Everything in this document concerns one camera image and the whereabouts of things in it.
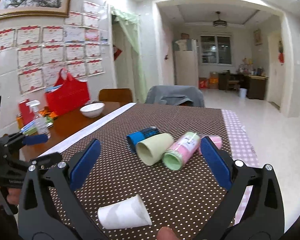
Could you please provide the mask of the person's right hand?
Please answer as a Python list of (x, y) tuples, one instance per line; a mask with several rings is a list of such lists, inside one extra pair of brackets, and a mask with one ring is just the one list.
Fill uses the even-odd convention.
[(167, 226), (162, 227), (157, 233), (157, 240), (179, 240), (176, 234)]

